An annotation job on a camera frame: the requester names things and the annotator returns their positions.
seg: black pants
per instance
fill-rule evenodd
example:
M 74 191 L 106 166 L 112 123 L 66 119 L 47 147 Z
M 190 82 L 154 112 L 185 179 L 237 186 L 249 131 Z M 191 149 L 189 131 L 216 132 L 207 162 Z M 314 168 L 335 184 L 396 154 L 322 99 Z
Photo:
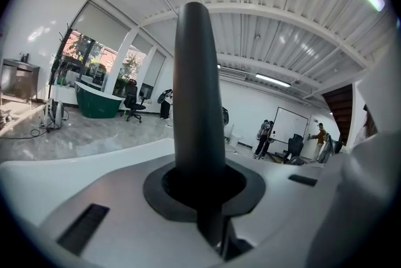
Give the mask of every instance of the black pants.
M 168 119 L 170 115 L 170 103 L 163 101 L 160 107 L 160 117 L 161 119 Z
M 268 139 L 268 135 L 261 135 L 261 139 L 259 141 L 258 148 L 255 151 L 256 155 L 260 154 L 260 152 L 261 152 L 261 150 L 263 148 L 263 145 L 264 145 L 264 143 L 266 142 L 267 139 Z M 266 145 L 264 146 L 264 149 L 262 151 L 262 157 L 264 157 L 265 154 L 268 152 L 269 146 L 270 146 L 270 143 L 266 142 Z

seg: black ring-shaped object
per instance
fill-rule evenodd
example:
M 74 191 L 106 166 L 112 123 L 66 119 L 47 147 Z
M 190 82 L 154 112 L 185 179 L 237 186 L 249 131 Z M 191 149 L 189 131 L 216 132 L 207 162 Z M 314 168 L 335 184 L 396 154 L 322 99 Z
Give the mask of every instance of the black ring-shaped object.
M 246 181 L 237 195 L 222 204 L 222 214 L 236 217 L 250 213 L 262 199 L 266 183 L 262 176 L 242 165 L 226 159 L 226 166 L 239 172 Z M 162 217 L 176 222 L 197 222 L 197 211 L 172 198 L 164 189 L 162 180 L 174 169 L 174 162 L 168 163 L 150 173 L 143 183 L 143 196 L 148 204 Z

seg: staircase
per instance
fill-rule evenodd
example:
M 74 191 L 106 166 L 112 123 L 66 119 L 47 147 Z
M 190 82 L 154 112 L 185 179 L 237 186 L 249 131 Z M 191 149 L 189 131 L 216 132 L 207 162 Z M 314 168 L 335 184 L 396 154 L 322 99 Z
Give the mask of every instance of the staircase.
M 323 94 L 340 130 L 344 145 L 348 141 L 352 121 L 352 85 Z

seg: black cylindrical post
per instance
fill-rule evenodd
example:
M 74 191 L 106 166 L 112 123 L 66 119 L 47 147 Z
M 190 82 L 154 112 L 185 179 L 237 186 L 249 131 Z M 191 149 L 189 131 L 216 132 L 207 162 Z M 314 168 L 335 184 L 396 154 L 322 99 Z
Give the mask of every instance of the black cylindrical post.
M 179 11 L 173 90 L 175 167 L 189 186 L 211 191 L 222 180 L 226 160 L 216 47 L 201 3 Z

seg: roller shade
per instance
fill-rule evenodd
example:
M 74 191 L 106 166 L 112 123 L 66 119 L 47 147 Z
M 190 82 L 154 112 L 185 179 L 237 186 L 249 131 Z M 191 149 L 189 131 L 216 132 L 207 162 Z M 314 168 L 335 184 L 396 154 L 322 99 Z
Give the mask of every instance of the roller shade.
M 159 76 L 160 70 L 162 69 L 162 65 L 164 63 L 165 56 L 160 52 L 156 51 L 146 72 L 145 79 L 143 83 L 155 86 L 157 77 Z
M 87 3 L 82 9 L 73 29 L 115 51 L 128 33 L 127 27 L 92 3 Z
M 137 34 L 137 36 L 133 40 L 132 45 L 145 54 L 148 54 L 152 47 L 152 45 L 139 34 Z

